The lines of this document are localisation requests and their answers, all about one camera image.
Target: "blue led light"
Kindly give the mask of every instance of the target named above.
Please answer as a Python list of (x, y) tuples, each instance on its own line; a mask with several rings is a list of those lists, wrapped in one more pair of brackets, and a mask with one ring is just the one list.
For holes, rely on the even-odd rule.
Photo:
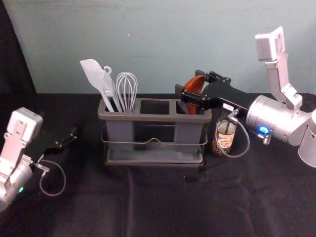
[(259, 127), (259, 131), (262, 132), (264, 135), (269, 133), (269, 130), (266, 127)]

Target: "white spatula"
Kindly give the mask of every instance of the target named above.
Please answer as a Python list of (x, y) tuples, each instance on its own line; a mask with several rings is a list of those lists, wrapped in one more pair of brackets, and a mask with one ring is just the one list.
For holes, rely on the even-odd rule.
[(107, 106), (108, 110), (110, 112), (114, 112), (114, 109), (104, 92), (103, 84), (100, 81), (100, 76), (102, 73), (102, 68), (100, 64), (94, 59), (81, 60), (80, 64), (90, 84), (101, 93), (104, 103)]

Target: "black curtain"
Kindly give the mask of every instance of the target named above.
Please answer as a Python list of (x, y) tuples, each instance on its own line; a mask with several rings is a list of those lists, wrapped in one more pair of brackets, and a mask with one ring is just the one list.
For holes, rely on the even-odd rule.
[(0, 93), (35, 94), (31, 74), (2, 0), (0, 36)]

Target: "black tablecloth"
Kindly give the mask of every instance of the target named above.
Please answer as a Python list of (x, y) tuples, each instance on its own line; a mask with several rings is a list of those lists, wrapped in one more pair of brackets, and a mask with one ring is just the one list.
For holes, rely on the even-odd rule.
[[(304, 110), (316, 108), (315, 96), (303, 98)], [(44, 111), (42, 129), (55, 136), (73, 126), (81, 129), (67, 150), (47, 157), (65, 170), (64, 193), (44, 195), (36, 170), (0, 213), (1, 237), (316, 236), (316, 169), (300, 160), (297, 148), (276, 139), (264, 146), (250, 135), (242, 158), (216, 157), (208, 145), (201, 168), (104, 166), (99, 100), (99, 95), (0, 96), (3, 133), (11, 112), (21, 106)], [(214, 110), (210, 138), (218, 116)], [(237, 129), (233, 153), (244, 149), (243, 136)], [(45, 185), (58, 189), (61, 173), (50, 167)]]

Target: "black fabric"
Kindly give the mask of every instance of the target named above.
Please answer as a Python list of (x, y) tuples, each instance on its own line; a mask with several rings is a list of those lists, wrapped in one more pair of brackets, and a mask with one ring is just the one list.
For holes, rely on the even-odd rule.
[(0, 92), (35, 94), (21, 46), (2, 0), (0, 22)]
[[(56, 136), (66, 135), (74, 125), (82, 128), (68, 150), (47, 157), (64, 168), (65, 192), (59, 197), (41, 193), (41, 172), (36, 170), (24, 192), (0, 213), (2, 237), (316, 236), (316, 169), (300, 160), (297, 148), (276, 139), (264, 146), (250, 135), (251, 147), (243, 158), (216, 157), (208, 145), (201, 168), (104, 166), (100, 98), (0, 97), (3, 133), (10, 113), (21, 106), (45, 111), (42, 128)], [(315, 96), (303, 98), (304, 110), (316, 107)], [(210, 139), (218, 116), (213, 110)], [(237, 129), (232, 152), (244, 146)], [(57, 190), (61, 174), (50, 167), (44, 184)]]

